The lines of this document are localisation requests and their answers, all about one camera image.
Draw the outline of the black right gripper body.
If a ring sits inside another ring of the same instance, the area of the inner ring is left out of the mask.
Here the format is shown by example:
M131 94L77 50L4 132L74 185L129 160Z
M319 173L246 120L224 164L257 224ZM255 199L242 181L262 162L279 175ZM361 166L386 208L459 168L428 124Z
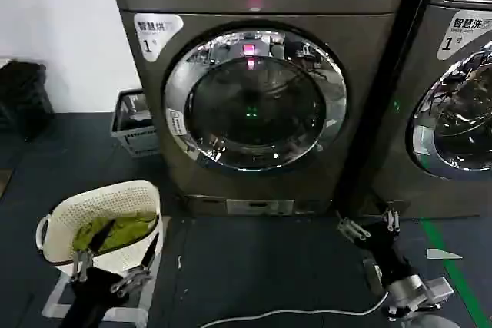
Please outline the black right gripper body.
M381 269L383 287L388 287L392 283L406 279L414 274L414 268L396 245L395 240L398 232L389 231L388 225L382 221L367 224L364 229L370 236L365 237L363 240L357 238L354 244L372 254Z

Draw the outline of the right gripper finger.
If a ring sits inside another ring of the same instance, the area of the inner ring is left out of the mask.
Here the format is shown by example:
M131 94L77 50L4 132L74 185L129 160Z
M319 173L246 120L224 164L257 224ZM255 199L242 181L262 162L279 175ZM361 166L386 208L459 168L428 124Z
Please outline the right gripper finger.
M400 226L400 214L398 210L392 204L386 204L382 218L387 225L387 230L391 233L399 233L401 231Z
M354 243L356 240L365 241L370 237L369 231L365 230L349 217L343 216L339 211L336 212L336 215L339 220L337 230L350 242Z

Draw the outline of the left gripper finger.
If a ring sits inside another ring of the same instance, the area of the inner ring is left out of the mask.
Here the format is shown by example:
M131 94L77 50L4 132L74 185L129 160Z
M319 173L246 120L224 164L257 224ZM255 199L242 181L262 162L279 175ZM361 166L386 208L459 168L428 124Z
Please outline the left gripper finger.
M149 280L151 280L150 268L156 256L155 251L159 236L160 234L155 235L140 264L135 268L130 269L124 278L113 284L110 288L110 293L115 294L118 298L123 298L132 291L143 287Z
M111 232L115 224L115 219L110 220L95 233L84 250L78 250L73 257L71 282L86 282L88 279L88 269L93 266L93 257L104 244L105 239Z

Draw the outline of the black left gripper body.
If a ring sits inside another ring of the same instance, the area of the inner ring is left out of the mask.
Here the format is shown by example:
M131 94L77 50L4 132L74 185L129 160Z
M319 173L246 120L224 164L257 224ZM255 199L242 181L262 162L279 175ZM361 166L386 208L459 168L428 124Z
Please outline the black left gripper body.
M75 300L68 310L68 326L99 327L108 310L124 303L123 298L111 292L111 287L122 279L119 274L88 268L85 282L71 283Z

